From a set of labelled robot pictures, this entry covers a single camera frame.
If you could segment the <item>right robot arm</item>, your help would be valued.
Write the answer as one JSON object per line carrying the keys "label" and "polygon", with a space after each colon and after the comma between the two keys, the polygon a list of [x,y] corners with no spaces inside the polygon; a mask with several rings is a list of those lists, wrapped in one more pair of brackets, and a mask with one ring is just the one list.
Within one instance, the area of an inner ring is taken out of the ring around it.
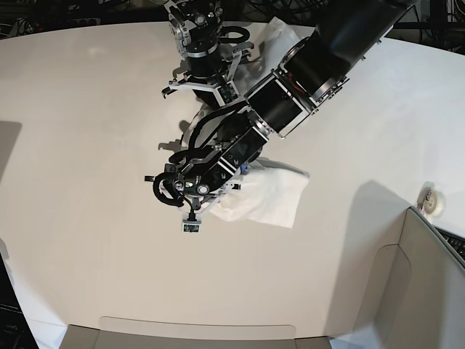
{"label": "right robot arm", "polygon": [[167,1],[169,26],[182,56],[178,73],[162,90],[167,97],[191,90],[212,108],[240,97],[234,78],[239,65],[247,63],[254,44],[246,28],[223,23],[220,1]]}

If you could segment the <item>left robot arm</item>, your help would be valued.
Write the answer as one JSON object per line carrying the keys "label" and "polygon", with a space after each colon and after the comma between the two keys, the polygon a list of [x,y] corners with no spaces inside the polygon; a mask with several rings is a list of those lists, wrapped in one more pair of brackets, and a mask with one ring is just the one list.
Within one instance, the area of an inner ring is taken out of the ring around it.
{"label": "left robot arm", "polygon": [[206,113],[183,135],[187,146],[169,158],[162,173],[147,178],[155,197],[168,206],[188,206],[194,219],[259,156],[270,134],[285,137],[332,98],[347,73],[412,6],[412,1],[337,1],[311,35],[241,89],[235,76],[249,61],[249,31],[224,25],[219,1],[166,2],[187,70],[162,94],[191,90]]}

